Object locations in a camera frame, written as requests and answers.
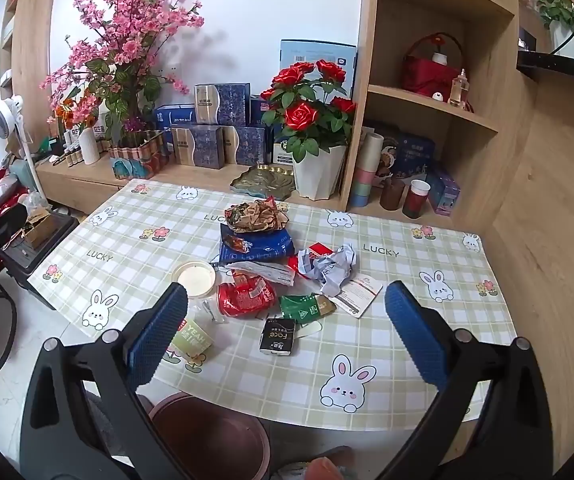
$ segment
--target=red bag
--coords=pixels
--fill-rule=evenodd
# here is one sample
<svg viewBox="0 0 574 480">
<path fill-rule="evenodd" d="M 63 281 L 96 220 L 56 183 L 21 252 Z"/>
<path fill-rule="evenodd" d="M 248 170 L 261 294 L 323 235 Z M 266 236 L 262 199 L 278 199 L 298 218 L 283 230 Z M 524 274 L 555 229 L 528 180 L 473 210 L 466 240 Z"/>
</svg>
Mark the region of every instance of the red bag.
<svg viewBox="0 0 574 480">
<path fill-rule="evenodd" d="M 442 100 L 447 102 L 451 94 L 451 83 L 460 75 L 462 69 L 441 65 L 431 59 L 421 59 L 411 55 L 416 47 L 423 41 L 431 40 L 436 36 L 445 36 L 453 40 L 460 51 L 462 59 L 464 59 L 464 53 L 462 52 L 460 43 L 451 34 L 436 32 L 435 34 L 420 38 L 404 55 L 402 70 L 400 72 L 400 86 L 403 90 L 426 97 L 432 97 L 436 92 L 440 92 L 442 94 Z"/>
</svg>

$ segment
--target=perfume bottle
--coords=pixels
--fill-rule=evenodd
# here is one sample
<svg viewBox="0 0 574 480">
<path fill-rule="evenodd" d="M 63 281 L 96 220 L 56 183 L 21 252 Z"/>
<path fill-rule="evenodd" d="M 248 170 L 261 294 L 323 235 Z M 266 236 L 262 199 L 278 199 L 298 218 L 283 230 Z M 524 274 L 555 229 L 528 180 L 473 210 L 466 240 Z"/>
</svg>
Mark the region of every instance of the perfume bottle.
<svg viewBox="0 0 574 480">
<path fill-rule="evenodd" d="M 451 83 L 451 95 L 449 96 L 449 104 L 457 106 L 458 108 L 465 108 L 467 103 L 467 94 L 469 93 L 469 81 L 465 75 L 465 69 L 462 69 L 460 75 Z"/>
</svg>

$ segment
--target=floor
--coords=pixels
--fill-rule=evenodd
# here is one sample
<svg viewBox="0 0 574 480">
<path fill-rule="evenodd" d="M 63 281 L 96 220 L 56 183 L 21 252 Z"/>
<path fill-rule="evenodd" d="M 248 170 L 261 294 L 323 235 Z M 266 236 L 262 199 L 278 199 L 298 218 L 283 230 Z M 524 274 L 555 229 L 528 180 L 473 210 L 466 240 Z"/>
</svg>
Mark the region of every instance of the floor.
<svg viewBox="0 0 574 480">
<path fill-rule="evenodd" d="M 49 337 L 57 337 L 65 345 L 84 343 L 88 339 L 59 313 L 49 310 L 18 287 L 5 272 L 0 274 L 0 282 L 16 301 L 18 309 L 16 341 L 0 371 L 0 451 L 17 463 L 24 398 L 40 346 Z M 176 391 L 153 379 L 141 386 L 138 393 L 156 404 Z M 351 446 L 360 480 L 375 478 L 411 435 L 411 431 L 315 430 L 276 422 L 266 426 L 270 432 L 272 457 L 277 463 L 302 460 L 336 446 Z"/>
</svg>

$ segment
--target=red roses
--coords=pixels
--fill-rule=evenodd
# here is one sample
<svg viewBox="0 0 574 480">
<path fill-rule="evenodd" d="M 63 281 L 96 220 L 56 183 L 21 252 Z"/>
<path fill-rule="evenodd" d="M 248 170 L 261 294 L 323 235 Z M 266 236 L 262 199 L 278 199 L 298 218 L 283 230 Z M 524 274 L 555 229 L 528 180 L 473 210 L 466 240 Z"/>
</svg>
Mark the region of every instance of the red roses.
<svg viewBox="0 0 574 480">
<path fill-rule="evenodd" d="M 312 73 L 314 71 L 314 64 L 309 63 L 307 61 L 300 61 L 298 63 L 294 63 L 293 65 L 291 65 L 291 67 L 297 68 L 303 74 L 309 74 L 309 73 Z"/>
<path fill-rule="evenodd" d="M 302 70 L 298 69 L 298 68 L 294 68 L 294 67 L 289 67 L 289 68 L 285 68 L 283 70 L 280 70 L 280 73 L 273 78 L 273 83 L 283 83 L 287 86 L 294 86 L 296 83 L 298 83 L 302 78 L 304 77 L 304 74 L 302 73 Z"/>
<path fill-rule="evenodd" d="M 346 114 L 351 114 L 356 110 L 356 103 L 354 103 L 351 99 L 345 99 L 344 97 L 334 97 L 331 99 L 331 106 L 335 106 L 341 112 L 345 112 Z"/>
<path fill-rule="evenodd" d="M 338 83 L 344 83 L 344 79 L 347 73 L 338 65 L 336 65 L 336 63 L 331 63 L 321 59 L 320 61 L 316 62 L 316 65 L 324 79 L 330 79 Z"/>
<path fill-rule="evenodd" d="M 260 93 L 260 97 L 265 101 L 268 101 L 272 97 L 275 91 L 276 91 L 275 88 L 267 88 L 264 92 Z"/>
<path fill-rule="evenodd" d="M 285 110 L 285 124 L 297 132 L 306 130 L 316 122 L 318 110 L 305 102 L 300 102 Z"/>
</svg>

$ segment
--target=white flower pot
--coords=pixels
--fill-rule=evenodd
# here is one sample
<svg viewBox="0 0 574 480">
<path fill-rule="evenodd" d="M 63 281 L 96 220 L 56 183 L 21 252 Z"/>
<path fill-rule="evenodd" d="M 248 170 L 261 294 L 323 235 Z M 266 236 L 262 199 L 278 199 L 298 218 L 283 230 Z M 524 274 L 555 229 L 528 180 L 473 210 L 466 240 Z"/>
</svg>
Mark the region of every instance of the white flower pot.
<svg viewBox="0 0 574 480">
<path fill-rule="evenodd" d="M 573 32 L 562 22 L 551 22 L 549 25 L 549 32 L 551 34 L 551 43 L 554 49 L 562 45 L 569 35 Z M 558 56 L 574 58 L 574 37 L 563 48 L 556 53 Z"/>
<path fill-rule="evenodd" d="M 294 161 L 293 173 L 300 196 L 326 200 L 333 195 L 346 152 L 346 146 L 334 146 L 329 153 L 320 150 L 318 156 L 307 153 L 302 162 Z"/>
</svg>

